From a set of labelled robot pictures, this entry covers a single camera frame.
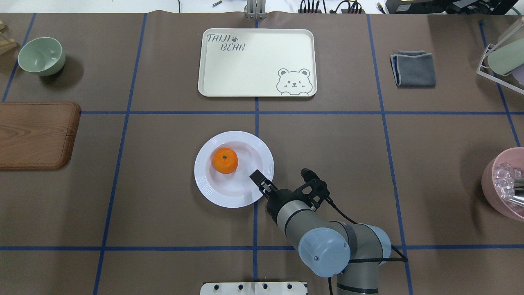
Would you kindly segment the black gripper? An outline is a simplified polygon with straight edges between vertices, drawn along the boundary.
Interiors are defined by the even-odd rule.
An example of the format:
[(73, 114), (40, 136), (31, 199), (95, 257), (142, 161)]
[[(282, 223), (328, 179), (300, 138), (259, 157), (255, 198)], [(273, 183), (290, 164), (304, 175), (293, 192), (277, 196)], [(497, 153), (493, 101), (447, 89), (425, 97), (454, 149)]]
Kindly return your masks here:
[(299, 198), (289, 189), (278, 189), (260, 170), (255, 170), (249, 178), (259, 187), (260, 192), (266, 197), (266, 211), (270, 217), (277, 217), (284, 205)]

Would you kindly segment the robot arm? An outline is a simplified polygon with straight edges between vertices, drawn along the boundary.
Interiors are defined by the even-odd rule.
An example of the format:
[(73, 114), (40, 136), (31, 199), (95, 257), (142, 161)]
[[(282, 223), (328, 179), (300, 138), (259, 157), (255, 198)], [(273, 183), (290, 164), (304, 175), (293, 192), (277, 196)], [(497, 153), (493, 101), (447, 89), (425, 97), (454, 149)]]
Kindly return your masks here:
[(352, 221), (328, 221), (316, 210), (323, 202), (333, 206), (330, 192), (312, 170), (301, 170), (304, 184), (296, 190), (278, 189), (255, 170), (250, 179), (266, 197), (266, 209), (317, 276), (337, 277), (339, 295), (377, 295), (379, 267), (392, 252), (388, 235), (375, 226)]

